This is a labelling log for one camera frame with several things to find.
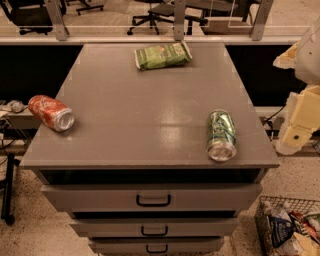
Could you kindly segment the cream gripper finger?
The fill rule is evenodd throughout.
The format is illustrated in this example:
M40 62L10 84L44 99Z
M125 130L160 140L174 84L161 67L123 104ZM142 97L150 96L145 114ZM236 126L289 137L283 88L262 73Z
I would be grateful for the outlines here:
M277 56L276 59L273 61L273 65L280 69L294 69L298 46L299 43L296 42L285 52Z
M291 117L296 108L298 94L291 92L286 101L284 122L280 127L275 149L282 155L293 155L301 149L299 145L299 132L293 126Z

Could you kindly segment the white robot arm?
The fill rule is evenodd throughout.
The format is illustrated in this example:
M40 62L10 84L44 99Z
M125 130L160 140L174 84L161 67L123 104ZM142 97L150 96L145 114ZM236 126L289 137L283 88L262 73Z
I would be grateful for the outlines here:
M292 68L295 77L307 86L300 93L290 93L285 121L279 131L275 149L282 155L300 151L320 128L320 18L304 33L301 40L279 55L273 65Z

